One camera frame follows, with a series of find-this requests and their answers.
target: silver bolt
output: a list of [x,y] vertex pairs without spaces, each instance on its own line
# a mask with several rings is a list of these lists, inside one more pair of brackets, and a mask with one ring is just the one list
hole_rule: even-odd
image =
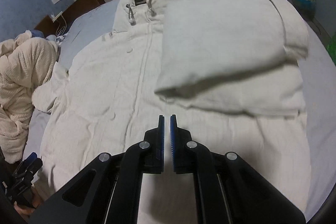
[[149,142],[143,141],[143,142],[139,143],[139,146],[142,149],[146,149],[146,148],[150,147],[150,144],[149,144]]
[[194,141],[187,142],[187,147],[189,148],[195,148],[197,146],[197,143]]
[[230,153],[227,153],[227,154],[226,154],[226,157],[227,157],[229,160],[235,160],[235,159],[237,159],[237,154],[236,154],[236,153],[233,153],[233,152],[230,152]]
[[99,155],[99,160],[102,162],[109,160],[109,158],[110,158],[110,155],[107,153],[101,153]]

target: bed sheet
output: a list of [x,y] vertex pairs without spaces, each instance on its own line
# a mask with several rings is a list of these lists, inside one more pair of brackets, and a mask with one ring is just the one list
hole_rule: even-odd
[[[62,44],[60,63],[69,68],[73,57],[98,36],[111,31],[114,13],[119,0],[113,0],[78,18]],[[317,35],[310,33],[310,54],[299,62],[307,105],[307,138],[311,157],[311,186],[305,217],[308,221],[328,197],[336,182],[336,67]],[[38,125],[36,131],[30,127],[28,143],[34,143],[39,151],[43,136],[43,124],[48,114],[35,113],[31,124]]]

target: human hand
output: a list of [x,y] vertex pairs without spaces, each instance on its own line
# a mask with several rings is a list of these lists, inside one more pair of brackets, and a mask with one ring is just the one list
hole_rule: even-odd
[[[43,200],[39,196],[39,194],[37,193],[34,187],[31,188],[31,191],[33,192],[32,205],[34,206],[34,208],[37,208],[43,203]],[[18,205],[16,202],[14,203],[14,208],[24,219],[27,219],[27,217],[29,217],[35,211],[34,208],[29,208],[27,206]]]

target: fleece blanket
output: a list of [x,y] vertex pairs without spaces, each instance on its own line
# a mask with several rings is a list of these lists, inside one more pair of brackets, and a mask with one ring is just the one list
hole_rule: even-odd
[[0,43],[0,146],[8,163],[22,159],[32,92],[46,83],[57,59],[57,45],[30,31]]
[[[152,0],[152,13],[148,3],[120,0],[113,31],[74,58],[42,139],[38,193],[47,199],[101,152],[126,151],[164,115],[165,170],[144,175],[138,223],[197,223],[192,175],[172,171],[169,117],[176,114],[179,127],[190,130],[193,139],[216,153],[235,151],[304,211],[310,187],[305,113],[228,115],[167,104],[154,93],[166,6],[175,1]],[[128,21],[127,4],[135,25]]]
[[184,0],[167,8],[156,93],[225,113],[305,111],[308,29],[287,0]]

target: beige blanket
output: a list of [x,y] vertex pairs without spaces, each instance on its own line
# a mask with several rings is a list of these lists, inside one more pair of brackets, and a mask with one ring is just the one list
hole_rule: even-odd
[[56,59],[57,45],[30,31],[0,43],[0,147],[9,163],[22,158],[32,92],[50,79]]

